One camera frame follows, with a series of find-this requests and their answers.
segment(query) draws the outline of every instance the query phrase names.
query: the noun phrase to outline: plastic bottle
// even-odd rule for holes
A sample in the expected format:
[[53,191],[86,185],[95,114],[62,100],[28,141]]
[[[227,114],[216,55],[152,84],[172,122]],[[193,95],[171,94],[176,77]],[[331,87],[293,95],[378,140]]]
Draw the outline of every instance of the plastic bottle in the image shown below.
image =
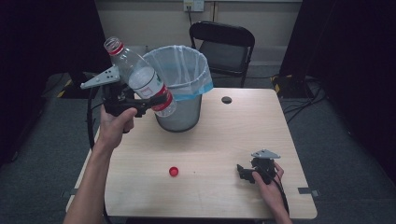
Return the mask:
[[151,109],[159,117],[168,117],[176,110],[177,104],[172,93],[166,88],[157,72],[140,55],[123,46],[116,37],[105,42],[105,49],[111,56],[111,62],[119,68],[121,79],[142,99],[154,95],[166,94],[164,104]]

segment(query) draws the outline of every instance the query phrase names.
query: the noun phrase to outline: trash can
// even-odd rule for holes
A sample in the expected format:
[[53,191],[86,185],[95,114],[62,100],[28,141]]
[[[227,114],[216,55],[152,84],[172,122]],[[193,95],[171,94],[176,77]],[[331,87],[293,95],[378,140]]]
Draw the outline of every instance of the trash can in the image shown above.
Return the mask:
[[168,132],[181,133],[193,128],[200,117],[202,94],[213,89],[204,54],[185,46],[155,49],[143,56],[172,92],[176,111],[165,118],[156,116]]

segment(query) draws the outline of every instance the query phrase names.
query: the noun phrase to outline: table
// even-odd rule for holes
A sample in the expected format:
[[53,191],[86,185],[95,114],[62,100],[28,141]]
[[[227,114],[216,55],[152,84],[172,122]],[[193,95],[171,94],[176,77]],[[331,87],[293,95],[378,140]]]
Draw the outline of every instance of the table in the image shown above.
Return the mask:
[[[224,104],[223,96],[232,102]],[[184,133],[163,130],[151,110],[135,119],[111,159],[107,212],[121,217],[271,218],[257,185],[236,171],[236,164],[250,168],[250,154],[263,148],[281,156],[276,161],[285,170],[282,184],[290,217],[314,218],[311,194],[298,191],[308,185],[276,93],[265,89],[213,89],[203,95],[197,125]],[[179,170],[176,177],[169,175],[172,166]]]

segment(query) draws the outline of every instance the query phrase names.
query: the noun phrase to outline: wall outlet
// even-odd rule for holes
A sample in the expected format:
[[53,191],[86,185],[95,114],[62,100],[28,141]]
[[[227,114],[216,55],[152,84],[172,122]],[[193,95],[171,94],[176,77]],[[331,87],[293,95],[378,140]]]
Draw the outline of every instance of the wall outlet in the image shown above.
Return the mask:
[[183,0],[184,11],[204,11],[205,0]]

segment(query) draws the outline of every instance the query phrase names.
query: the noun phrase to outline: chair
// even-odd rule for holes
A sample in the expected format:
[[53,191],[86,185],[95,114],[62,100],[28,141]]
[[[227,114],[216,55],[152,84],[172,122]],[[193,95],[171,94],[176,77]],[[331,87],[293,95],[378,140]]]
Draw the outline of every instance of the chair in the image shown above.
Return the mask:
[[254,35],[244,27],[213,21],[198,21],[190,27],[192,48],[195,39],[203,40],[198,49],[207,58],[210,72],[226,76],[241,77],[244,87],[251,53],[254,49]]

